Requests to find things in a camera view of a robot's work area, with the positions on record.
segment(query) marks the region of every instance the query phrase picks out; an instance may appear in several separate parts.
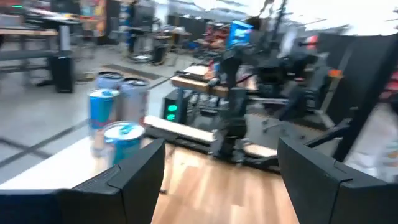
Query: computer tower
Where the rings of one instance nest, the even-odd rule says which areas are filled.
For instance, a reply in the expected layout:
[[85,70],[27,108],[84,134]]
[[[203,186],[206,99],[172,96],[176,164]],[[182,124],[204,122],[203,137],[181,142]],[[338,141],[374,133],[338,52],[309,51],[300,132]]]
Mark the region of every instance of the computer tower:
[[[167,121],[173,121],[180,124],[185,124],[187,122],[187,109],[189,102],[189,95],[184,94],[182,98],[182,104],[177,104],[178,90],[171,91],[167,96],[163,97],[163,113],[162,119]],[[177,120],[177,111],[181,110],[180,119]]]
[[71,57],[49,58],[50,72],[57,93],[73,93],[75,66]]

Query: red object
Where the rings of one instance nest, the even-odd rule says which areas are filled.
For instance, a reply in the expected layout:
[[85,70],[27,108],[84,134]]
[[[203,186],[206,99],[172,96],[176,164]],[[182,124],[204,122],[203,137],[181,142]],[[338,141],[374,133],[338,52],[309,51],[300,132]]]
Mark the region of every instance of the red object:
[[307,42],[310,44],[307,46],[308,49],[315,49],[316,43],[318,42],[318,35],[313,35],[307,39]]
[[211,61],[209,62],[209,66],[208,66],[209,71],[212,71],[212,70],[213,70],[213,66],[214,66],[214,60],[211,60]]

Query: pole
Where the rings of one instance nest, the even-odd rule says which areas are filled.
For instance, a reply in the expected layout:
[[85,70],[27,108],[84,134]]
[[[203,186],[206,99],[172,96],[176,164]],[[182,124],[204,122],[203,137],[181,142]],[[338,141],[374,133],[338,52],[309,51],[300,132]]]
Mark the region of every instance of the pole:
[[284,16],[284,14],[285,14],[286,4],[287,4],[287,0],[283,0],[282,4],[280,5],[278,17],[275,22],[274,30],[272,31],[271,43],[274,43],[277,40],[279,26],[280,26],[280,23],[282,22],[282,18]]

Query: electronic device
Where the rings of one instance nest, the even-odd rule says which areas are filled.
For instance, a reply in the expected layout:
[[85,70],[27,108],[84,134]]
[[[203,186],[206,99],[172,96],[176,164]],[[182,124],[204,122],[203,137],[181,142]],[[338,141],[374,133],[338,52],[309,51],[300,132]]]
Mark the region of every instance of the electronic device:
[[72,0],[52,0],[51,11],[81,15],[80,3]]
[[51,77],[58,93],[73,93],[75,66],[71,57],[55,55],[49,58]]
[[[163,97],[163,113],[162,118],[167,121],[173,121],[180,124],[187,122],[187,110],[190,95],[184,95],[182,98],[182,104],[177,104],[178,90],[171,91],[167,96]],[[177,111],[180,110],[180,119],[177,120]]]
[[250,39],[252,25],[240,21],[233,21],[229,30],[229,37],[226,43],[227,48],[230,48],[236,43],[248,43]]

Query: orange tag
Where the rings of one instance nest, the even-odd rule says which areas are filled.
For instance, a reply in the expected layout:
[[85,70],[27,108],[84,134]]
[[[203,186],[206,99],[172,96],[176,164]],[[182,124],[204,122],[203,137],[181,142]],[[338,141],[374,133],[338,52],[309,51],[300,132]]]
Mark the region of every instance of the orange tag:
[[331,70],[329,70],[329,77],[332,77],[332,78],[343,78],[343,74],[341,73],[341,70],[331,69]]

